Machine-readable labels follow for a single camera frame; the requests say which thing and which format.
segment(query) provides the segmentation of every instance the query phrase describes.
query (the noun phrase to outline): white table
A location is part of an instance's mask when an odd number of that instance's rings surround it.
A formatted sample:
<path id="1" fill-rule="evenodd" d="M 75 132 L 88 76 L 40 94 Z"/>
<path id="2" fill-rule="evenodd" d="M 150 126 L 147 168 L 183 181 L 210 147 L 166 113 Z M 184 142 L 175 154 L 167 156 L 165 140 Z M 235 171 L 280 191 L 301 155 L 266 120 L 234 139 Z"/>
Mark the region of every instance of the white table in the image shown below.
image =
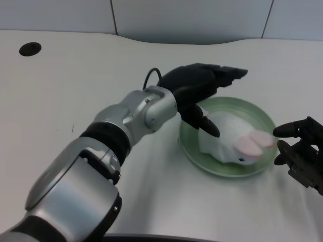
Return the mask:
<path id="1" fill-rule="evenodd" d="M 19 55 L 27 42 L 39 42 L 41 52 Z M 98 111 L 141 89 L 151 68 L 165 74 L 192 63 L 248 69 L 217 95 L 255 103 L 276 124 L 308 115 L 323 123 L 323 42 L 172 45 L 107 34 L 0 31 L 0 231 L 22 218 L 32 184 Z M 130 153 L 118 183 L 123 207 L 109 232 L 228 242 L 323 239 L 323 198 L 289 177 L 287 167 L 240 180 L 208 175 L 181 151 L 173 135 L 179 122 L 179 116 L 168 121 Z"/>

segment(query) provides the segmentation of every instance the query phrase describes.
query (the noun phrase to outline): robotic hand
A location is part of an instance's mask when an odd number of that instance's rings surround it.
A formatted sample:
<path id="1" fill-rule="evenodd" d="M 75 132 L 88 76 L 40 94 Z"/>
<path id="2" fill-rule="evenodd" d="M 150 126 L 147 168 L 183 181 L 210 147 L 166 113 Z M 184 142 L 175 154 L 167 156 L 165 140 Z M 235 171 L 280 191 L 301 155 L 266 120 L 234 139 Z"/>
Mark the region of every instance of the robotic hand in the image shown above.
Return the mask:
<path id="1" fill-rule="evenodd" d="M 182 120 L 218 137 L 196 105 L 240 79 L 247 70 L 194 64 L 164 75 L 157 86 L 133 91 L 102 110 L 32 187 L 25 217 L 1 241 L 98 241 L 117 217 L 122 200 L 114 186 L 131 148 L 178 111 Z"/>
<path id="2" fill-rule="evenodd" d="M 307 117 L 275 128 L 273 135 L 301 138 L 293 146 L 282 140 L 277 142 L 280 155 L 275 159 L 275 165 L 287 164 L 291 177 L 306 188 L 315 188 L 323 196 L 323 126 Z"/>

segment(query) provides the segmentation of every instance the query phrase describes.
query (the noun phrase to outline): white rabbit toy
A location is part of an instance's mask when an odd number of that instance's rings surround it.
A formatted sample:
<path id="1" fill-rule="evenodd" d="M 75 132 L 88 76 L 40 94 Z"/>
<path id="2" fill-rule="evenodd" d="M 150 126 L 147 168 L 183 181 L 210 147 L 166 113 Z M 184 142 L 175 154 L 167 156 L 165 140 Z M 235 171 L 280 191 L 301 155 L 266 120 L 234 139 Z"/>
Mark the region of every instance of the white rabbit toy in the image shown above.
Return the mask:
<path id="1" fill-rule="evenodd" d="M 220 137 L 199 129 L 199 148 L 202 153 L 210 154 L 218 161 L 251 165 L 262 157 L 263 149 L 271 149 L 275 145 L 272 135 L 256 130 L 234 114 L 216 112 L 206 116 L 219 128 Z"/>

